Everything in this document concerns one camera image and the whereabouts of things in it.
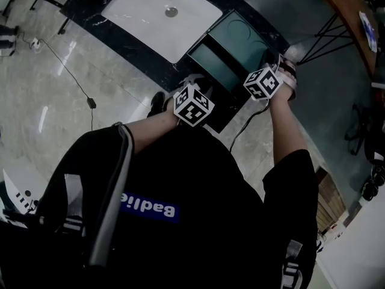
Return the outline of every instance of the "wooden panel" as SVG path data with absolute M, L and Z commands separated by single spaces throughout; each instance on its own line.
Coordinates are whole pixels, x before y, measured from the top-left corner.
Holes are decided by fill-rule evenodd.
M 370 78 L 373 78 L 375 70 L 376 53 L 369 49 L 368 40 L 362 27 L 359 11 L 364 12 L 378 39 L 377 23 L 373 12 L 366 5 L 364 0 L 326 0 L 333 7 L 343 24 L 346 26 L 350 36 L 353 38 L 360 56 L 365 64 L 365 68 Z

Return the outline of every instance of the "sleeve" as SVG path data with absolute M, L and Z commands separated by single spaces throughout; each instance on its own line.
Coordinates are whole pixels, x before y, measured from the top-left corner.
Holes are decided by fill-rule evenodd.
M 302 278 L 299 288 L 307 288 L 316 258 L 318 206 L 318 185 L 309 152 L 299 150 L 286 156 L 267 173 L 263 186 L 265 226 L 274 236 L 267 242 L 268 264 L 273 273 L 281 274 L 279 279 L 287 277 L 285 269 L 293 264 Z

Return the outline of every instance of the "shoe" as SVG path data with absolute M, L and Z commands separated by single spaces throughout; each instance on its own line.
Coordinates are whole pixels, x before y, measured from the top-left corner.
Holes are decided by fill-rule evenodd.
M 147 117 L 152 117 L 163 112 L 163 104 L 165 100 L 164 92 L 157 92 L 151 100 L 151 111 Z

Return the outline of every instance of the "sink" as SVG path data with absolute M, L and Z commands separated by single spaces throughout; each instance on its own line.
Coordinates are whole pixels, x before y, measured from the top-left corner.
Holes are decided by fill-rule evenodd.
M 222 11 L 206 0 L 112 0 L 102 16 L 177 63 Z

